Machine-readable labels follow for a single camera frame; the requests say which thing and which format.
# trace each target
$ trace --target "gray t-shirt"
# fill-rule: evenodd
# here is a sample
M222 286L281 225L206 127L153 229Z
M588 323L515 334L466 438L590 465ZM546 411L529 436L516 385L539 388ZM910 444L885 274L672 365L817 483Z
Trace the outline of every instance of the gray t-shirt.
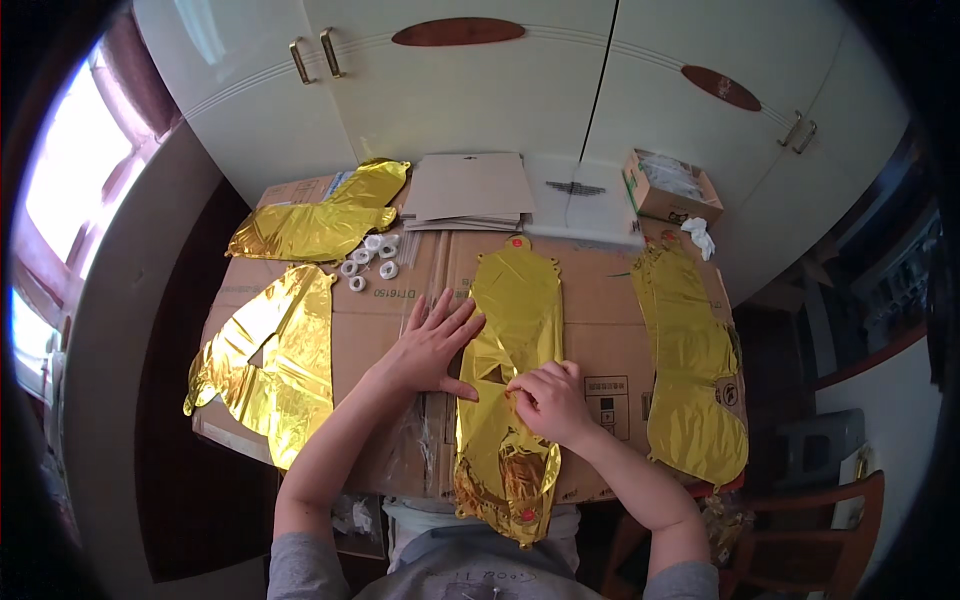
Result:
M432 530L403 550L401 566L378 579L356 597L362 600L398 598L436 600L519 600L569 598L593 600L601 596L573 580L562 560L549 551L520 550L487 527ZM645 600L715 599L716 568L706 563L680 563L647 582ZM274 540L271 548L271 600L350 598L337 553L326 542L304 533Z

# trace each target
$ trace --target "wooden oval decoration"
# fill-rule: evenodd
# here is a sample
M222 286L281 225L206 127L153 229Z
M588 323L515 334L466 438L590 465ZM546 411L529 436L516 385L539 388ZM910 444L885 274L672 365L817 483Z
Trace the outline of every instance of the wooden oval decoration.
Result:
M523 37L522 25L479 16L461 16L426 21L396 32L394 44L401 46L465 46L487 44Z
M760 101L750 93L746 87L738 84L726 75L711 71L703 66L685 64L680 70L684 77L706 93L716 96L720 100L734 105L737 108L760 111Z

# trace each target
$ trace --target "metal door handle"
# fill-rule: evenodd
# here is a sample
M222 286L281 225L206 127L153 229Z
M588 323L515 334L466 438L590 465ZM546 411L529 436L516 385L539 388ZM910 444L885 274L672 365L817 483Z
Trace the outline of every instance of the metal door handle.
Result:
M297 42L303 38L297 36L292 42L290 42L290 54L294 57L294 64L297 66L297 72L300 73L300 80L304 85L310 85L317 82L315 79L310 79L310 76L306 74L306 66L303 65L303 59L300 57L300 48L297 47Z
M777 140L777 143L786 148L786 145L790 143L790 138L793 137L793 134L797 132L800 128L801 122L804 120L804 114L799 110L794 110L794 114L797 115L797 122L793 124L793 127L790 128L790 131L786 133L786 137L781 141Z
M320 43L324 47L326 63L330 65L330 75L333 76L333 79L340 79L344 74L340 70L340 65L337 64L337 55L333 54L333 43L330 42L330 30L332 29L332 27L327 27L320 32Z
M816 134L817 134L817 124L816 124L815 121L812 121L812 120L811 120L811 121L810 121L810 131L809 131L809 133L808 133L808 134L806 135L806 137L804 138L804 141L800 142L800 148L797 148L796 146L794 146L794 147L793 147L793 151L794 151L795 153L797 153L798 155L803 154L803 153L804 153L804 150L806 150L807 144L810 143L810 140L813 139L813 136L816 135Z

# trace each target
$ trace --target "white wardrobe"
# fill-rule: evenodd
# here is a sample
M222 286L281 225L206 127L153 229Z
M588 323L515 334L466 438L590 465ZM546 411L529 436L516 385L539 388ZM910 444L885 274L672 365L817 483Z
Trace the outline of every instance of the white wardrobe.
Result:
M642 148L708 171L726 208L711 231L715 260L736 305L859 198L900 141L908 110L835 2L620 0L614 14L616 6L134 1L160 75L251 205L271 184L371 156L520 152L547 204L538 205L540 223L590 228L598 215L611 218L612 205L622 208L619 169ZM462 16L512 21L525 35L445 47L392 42L412 25ZM761 110L706 93L684 65L743 85ZM541 193L545 180L605 194Z

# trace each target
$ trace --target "small cardboard box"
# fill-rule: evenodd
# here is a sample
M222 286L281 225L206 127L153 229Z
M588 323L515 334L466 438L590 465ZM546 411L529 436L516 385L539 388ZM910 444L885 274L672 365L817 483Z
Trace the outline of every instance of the small cardboard box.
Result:
M328 185L331 178L318 178ZM301 182L287 185L296 188ZM395 204L405 198L400 191ZM264 196L271 204L276 193ZM689 235L676 226L642 219L644 233L660 239L670 229L680 236L684 249L695 258L714 316L732 324L730 303L723 281L712 263L700 258ZM336 405L363 373L399 337L416 298L433 301L445 287L454 290L454 306L467 297L476 274L477 254L496 252L511 235L479 231L422 231L401 234L397 276L383 280L368 277L367 288L354 293L343 283L333 286L333 396ZM533 252L558 260L564 298L564 356L580 364L584 396L597 422L641 454L649 451L646 420L654 387L650 343L643 313L630 279L633 258L608 252L587 242L531 237ZM204 343L211 339L237 308L279 277L289 263L232 258L224 284L204 326ZM450 366L459 374L459 361ZM744 423L743 376L716 383L717 401ZM386 422L371 435L350 478L350 492L452 500L456 400L443 393L420 395L411 410ZM194 412L194 431L219 444L270 462L266 438L237 422L219 401ZM558 503L588 502L613 497L612 490L583 459L563 451ZM699 480L672 469L685 485Z
M681 224L693 217L703 217L708 227L712 226L723 214L723 205L717 198L716 190L710 183L707 172L685 162L693 177L700 183L704 195L703 202L697 202L686 196L674 194L666 190L653 187L643 172L640 159L652 156L653 153L643 150L633 150L627 156L627 163L623 166L623 182L627 186L627 201L633 205L637 215L653 217L668 223Z

